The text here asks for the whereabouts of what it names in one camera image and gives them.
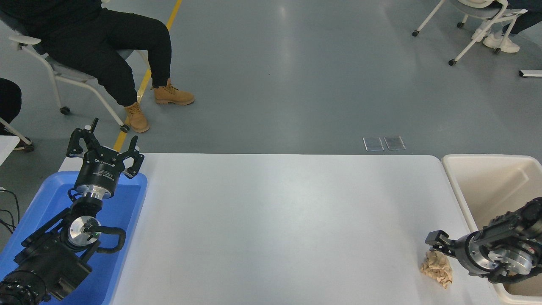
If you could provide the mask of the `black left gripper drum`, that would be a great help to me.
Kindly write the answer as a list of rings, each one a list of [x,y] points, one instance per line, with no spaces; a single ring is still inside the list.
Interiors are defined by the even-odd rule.
[[[92,188],[114,193],[122,171],[124,165],[118,152],[110,148],[89,150],[83,155],[83,166],[74,187],[78,193],[84,193]]]

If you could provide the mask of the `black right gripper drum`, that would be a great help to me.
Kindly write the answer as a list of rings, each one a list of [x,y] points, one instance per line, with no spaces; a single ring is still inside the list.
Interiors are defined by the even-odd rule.
[[[470,275],[480,275],[481,267],[478,261],[481,253],[478,246],[472,242],[475,233],[470,233],[457,239],[454,243],[455,257],[463,268],[469,271]]]

